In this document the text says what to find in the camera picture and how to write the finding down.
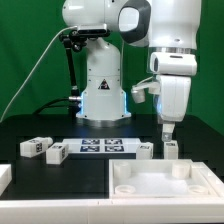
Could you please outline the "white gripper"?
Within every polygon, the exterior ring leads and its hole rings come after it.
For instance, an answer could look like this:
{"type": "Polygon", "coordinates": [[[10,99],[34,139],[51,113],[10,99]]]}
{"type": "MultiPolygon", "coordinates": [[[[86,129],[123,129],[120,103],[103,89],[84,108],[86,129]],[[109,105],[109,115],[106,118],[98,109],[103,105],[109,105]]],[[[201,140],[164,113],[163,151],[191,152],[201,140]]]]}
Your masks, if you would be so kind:
{"type": "MultiPolygon", "coordinates": [[[[181,122],[185,116],[191,88],[191,78],[182,76],[157,75],[160,93],[157,100],[157,114],[166,122],[181,122]]],[[[162,125],[162,141],[170,142],[173,124],[162,125]]]]}

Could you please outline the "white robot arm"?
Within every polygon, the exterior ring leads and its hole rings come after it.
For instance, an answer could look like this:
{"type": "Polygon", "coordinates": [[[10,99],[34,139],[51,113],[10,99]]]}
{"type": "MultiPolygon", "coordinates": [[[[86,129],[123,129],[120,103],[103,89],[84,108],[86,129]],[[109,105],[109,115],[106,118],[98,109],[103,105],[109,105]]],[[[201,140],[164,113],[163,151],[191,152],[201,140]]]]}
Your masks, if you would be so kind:
{"type": "Polygon", "coordinates": [[[123,76],[129,62],[143,62],[152,76],[132,86],[133,100],[153,96],[162,140],[171,141],[197,73],[201,5],[201,0],[65,0],[62,18],[73,48],[87,51],[77,118],[94,126],[129,118],[123,76]]]}

